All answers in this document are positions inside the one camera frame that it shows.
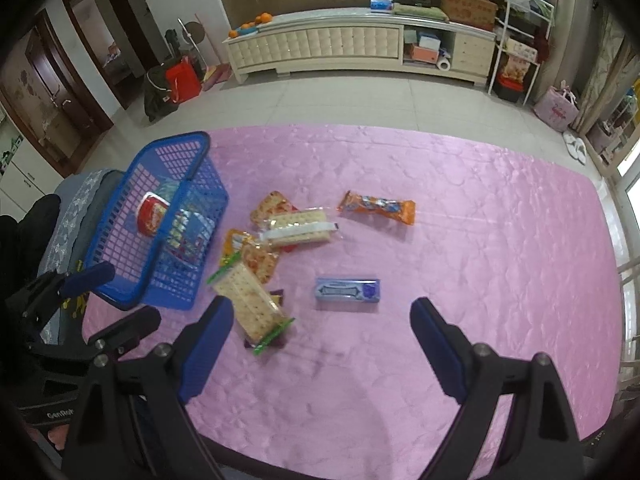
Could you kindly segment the long cracker pack green ends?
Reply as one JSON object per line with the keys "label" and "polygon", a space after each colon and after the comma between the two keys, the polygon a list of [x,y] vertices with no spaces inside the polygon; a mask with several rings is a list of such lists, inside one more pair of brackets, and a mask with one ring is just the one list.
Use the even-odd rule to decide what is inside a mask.
{"label": "long cracker pack green ends", "polygon": [[294,323],[264,289],[236,252],[207,280],[218,296],[228,298],[245,341],[259,356]]}

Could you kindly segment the purple yellow cracker bag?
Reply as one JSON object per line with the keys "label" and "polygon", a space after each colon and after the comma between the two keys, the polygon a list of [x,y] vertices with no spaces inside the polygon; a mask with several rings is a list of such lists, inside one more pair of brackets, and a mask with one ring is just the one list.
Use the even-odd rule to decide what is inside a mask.
{"label": "purple yellow cracker bag", "polygon": [[284,290],[268,292],[269,300],[254,295],[247,300],[238,321],[245,335],[245,343],[255,354],[276,342],[294,321],[283,310]]}

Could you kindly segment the blue gum box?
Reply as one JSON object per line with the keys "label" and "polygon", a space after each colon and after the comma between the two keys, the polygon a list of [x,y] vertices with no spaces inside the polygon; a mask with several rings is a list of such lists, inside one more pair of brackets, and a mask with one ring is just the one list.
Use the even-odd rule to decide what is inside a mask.
{"label": "blue gum box", "polygon": [[381,282],[377,278],[317,278],[314,296],[320,301],[377,304]]}

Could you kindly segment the large clear blue-striped bag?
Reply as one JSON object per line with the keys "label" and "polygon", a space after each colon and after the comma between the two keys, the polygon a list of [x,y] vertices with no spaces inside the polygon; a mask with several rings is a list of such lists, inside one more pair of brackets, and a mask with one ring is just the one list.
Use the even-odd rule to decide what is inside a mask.
{"label": "large clear blue-striped bag", "polygon": [[209,205],[206,195],[191,188],[172,217],[166,240],[167,250],[191,266],[198,264],[213,234],[215,220],[208,214]]}

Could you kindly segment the orange snack bar wrapper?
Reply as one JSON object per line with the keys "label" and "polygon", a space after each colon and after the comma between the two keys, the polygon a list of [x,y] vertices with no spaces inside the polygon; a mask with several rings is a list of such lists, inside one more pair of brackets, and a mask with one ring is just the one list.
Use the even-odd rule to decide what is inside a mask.
{"label": "orange snack bar wrapper", "polygon": [[416,221],[416,203],[413,200],[391,200],[348,191],[337,209],[354,214],[377,214],[406,226],[413,226]]}

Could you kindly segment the clear cracker pack white strip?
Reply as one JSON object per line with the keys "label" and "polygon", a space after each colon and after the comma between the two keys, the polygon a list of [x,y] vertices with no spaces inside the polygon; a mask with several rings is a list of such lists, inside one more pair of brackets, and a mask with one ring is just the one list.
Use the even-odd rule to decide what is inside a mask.
{"label": "clear cracker pack white strip", "polygon": [[259,239],[272,247],[328,242],[338,224],[325,209],[311,208],[273,214],[262,222]]}

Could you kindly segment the red beef snack pouch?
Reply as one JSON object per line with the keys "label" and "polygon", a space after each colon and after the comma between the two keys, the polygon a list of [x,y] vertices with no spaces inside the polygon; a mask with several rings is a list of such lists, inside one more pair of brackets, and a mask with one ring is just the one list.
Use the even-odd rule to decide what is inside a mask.
{"label": "red beef snack pouch", "polygon": [[154,237],[168,208],[169,203],[163,197],[153,192],[145,193],[136,211],[138,232],[147,237]]}

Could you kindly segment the blue plastic basket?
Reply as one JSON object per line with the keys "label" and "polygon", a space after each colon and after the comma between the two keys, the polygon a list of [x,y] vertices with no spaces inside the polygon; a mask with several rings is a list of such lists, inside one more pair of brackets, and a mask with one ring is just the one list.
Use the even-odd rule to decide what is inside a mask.
{"label": "blue plastic basket", "polygon": [[229,200],[209,151],[209,135],[194,131],[153,141],[132,160],[86,253],[86,266],[106,261],[115,271],[96,296],[122,311],[192,308]]}

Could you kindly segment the red orange snack packet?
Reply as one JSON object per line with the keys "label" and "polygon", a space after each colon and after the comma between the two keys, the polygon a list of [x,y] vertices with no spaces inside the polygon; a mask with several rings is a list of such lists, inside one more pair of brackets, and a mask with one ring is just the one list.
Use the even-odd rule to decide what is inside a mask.
{"label": "red orange snack packet", "polygon": [[255,226],[276,214],[288,214],[297,208],[279,191],[270,192],[250,213],[250,221]]}

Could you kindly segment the pink quilted table cover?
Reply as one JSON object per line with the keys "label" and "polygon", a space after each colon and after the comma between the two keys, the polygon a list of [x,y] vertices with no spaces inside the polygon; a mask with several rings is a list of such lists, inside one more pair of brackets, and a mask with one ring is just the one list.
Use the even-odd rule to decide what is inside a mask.
{"label": "pink quilted table cover", "polygon": [[[457,405],[442,393],[409,311],[426,297],[503,356],[547,353],[578,434],[608,419],[623,335],[620,278],[593,182],[498,146],[365,126],[214,130],[229,203],[248,230],[272,191],[333,212],[348,191],[413,200],[413,226],[339,218],[327,243],[283,255],[271,287],[295,321],[255,356],[234,330],[188,406],[201,434],[256,460],[331,479],[414,479]],[[377,304],[320,301],[317,278],[377,278]]]}

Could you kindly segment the white slippers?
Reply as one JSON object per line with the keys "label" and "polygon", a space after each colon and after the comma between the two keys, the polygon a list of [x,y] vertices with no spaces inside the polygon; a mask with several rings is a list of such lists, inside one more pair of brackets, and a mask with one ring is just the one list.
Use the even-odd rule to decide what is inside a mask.
{"label": "white slippers", "polygon": [[570,157],[577,160],[582,166],[585,166],[587,161],[587,150],[584,141],[579,136],[574,136],[574,134],[569,131],[565,131],[562,134],[562,137]]}

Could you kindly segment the red gift bag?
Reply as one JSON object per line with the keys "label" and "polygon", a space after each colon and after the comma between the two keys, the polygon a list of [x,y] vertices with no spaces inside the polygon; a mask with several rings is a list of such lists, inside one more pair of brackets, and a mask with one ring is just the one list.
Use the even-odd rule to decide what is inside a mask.
{"label": "red gift bag", "polygon": [[190,101],[201,93],[201,81],[187,56],[165,70],[165,77],[169,84],[171,101],[176,104]]}

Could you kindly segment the pink bag on floor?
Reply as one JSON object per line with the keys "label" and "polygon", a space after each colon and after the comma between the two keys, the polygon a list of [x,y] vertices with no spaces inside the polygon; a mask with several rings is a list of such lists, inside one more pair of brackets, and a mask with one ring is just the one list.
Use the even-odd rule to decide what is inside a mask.
{"label": "pink bag on floor", "polygon": [[579,114],[577,98],[565,80],[551,86],[537,101],[534,114],[556,132],[563,133]]}

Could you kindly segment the oranges on blue plate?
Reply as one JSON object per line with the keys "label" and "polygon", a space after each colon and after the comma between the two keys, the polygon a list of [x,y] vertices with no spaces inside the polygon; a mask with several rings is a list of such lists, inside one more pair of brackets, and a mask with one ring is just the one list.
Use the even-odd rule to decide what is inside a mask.
{"label": "oranges on blue plate", "polygon": [[259,14],[256,16],[256,18],[254,18],[253,21],[246,22],[242,24],[240,27],[231,29],[230,32],[228,32],[228,38],[235,39],[241,36],[254,34],[254,32],[258,31],[258,27],[260,25],[269,24],[272,20],[273,20],[273,16],[268,12]]}

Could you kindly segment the patterned curtain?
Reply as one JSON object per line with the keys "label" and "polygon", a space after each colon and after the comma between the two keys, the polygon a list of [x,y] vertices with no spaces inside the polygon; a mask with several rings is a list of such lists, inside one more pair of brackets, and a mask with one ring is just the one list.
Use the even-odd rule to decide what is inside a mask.
{"label": "patterned curtain", "polygon": [[639,73],[639,48],[624,31],[609,10],[603,12],[598,53],[592,66],[585,91],[579,99],[579,114],[572,123],[580,135],[586,134],[596,123],[605,107],[611,103],[623,79]]}

